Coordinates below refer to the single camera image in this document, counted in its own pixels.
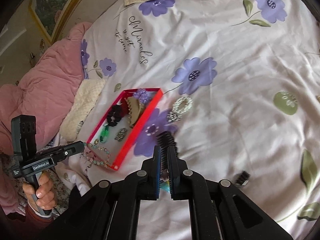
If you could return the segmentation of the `person's left hand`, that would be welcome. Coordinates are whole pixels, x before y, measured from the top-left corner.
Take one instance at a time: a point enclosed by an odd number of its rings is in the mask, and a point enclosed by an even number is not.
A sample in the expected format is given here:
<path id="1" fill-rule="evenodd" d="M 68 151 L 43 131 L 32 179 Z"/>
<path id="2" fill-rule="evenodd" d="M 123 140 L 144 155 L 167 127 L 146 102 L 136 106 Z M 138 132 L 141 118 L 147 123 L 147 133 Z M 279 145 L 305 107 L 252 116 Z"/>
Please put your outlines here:
<path id="1" fill-rule="evenodd" d="M 39 188 L 35 189 L 27 182 L 23 183 L 23 191 L 28 199 L 29 205 L 36 211 L 38 207 L 43 210 L 52 210 L 57 204 L 53 189 L 53 181 L 47 171 L 42 172 L 39 177 Z"/>

